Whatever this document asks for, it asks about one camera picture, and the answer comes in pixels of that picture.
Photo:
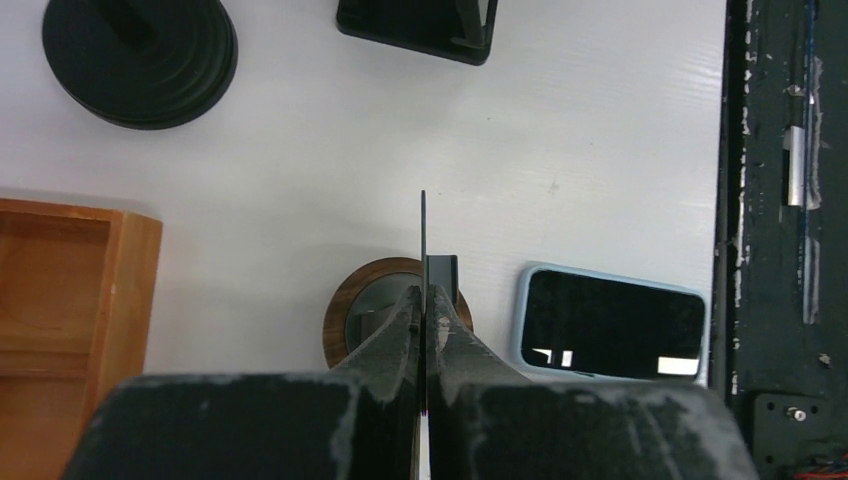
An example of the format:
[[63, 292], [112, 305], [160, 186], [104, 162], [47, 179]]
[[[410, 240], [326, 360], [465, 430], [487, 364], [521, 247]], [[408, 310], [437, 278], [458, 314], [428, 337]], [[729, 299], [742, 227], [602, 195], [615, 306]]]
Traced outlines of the black folding phone stand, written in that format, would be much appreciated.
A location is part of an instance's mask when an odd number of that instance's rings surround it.
[[340, 0], [338, 30], [474, 66], [491, 51], [498, 1]]

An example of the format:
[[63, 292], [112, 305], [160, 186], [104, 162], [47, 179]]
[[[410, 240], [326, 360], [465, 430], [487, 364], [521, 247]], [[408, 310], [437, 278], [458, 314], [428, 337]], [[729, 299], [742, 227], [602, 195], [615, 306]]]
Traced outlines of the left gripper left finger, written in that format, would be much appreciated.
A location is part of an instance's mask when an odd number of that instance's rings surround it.
[[66, 479], [413, 479], [422, 293], [326, 373], [143, 375], [107, 395]]

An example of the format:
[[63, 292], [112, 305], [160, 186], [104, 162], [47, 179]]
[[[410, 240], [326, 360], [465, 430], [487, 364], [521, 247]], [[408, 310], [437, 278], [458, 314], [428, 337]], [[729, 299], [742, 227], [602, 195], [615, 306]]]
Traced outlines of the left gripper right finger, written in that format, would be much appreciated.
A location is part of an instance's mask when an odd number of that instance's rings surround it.
[[435, 479], [754, 479], [723, 403], [687, 384], [539, 382], [427, 293], [426, 390]]

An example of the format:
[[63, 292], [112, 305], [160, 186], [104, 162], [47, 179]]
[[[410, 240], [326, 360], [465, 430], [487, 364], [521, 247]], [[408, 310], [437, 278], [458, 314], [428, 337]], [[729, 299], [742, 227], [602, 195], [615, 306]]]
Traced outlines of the light blue case phone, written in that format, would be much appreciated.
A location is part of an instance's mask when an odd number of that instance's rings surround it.
[[559, 379], [706, 385], [709, 320], [689, 288], [534, 263], [517, 283], [510, 354]]

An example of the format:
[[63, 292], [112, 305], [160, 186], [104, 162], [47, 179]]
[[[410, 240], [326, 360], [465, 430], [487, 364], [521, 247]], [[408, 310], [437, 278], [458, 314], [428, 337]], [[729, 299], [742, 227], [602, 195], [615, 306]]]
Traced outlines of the wooden round base phone stand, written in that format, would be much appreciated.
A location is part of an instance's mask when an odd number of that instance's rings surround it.
[[324, 358], [334, 368], [389, 319], [401, 295], [412, 286], [441, 286], [460, 322], [473, 330], [469, 305], [459, 288], [459, 259], [427, 248], [427, 193], [420, 195], [420, 257], [386, 257], [352, 272], [337, 288], [322, 328]]

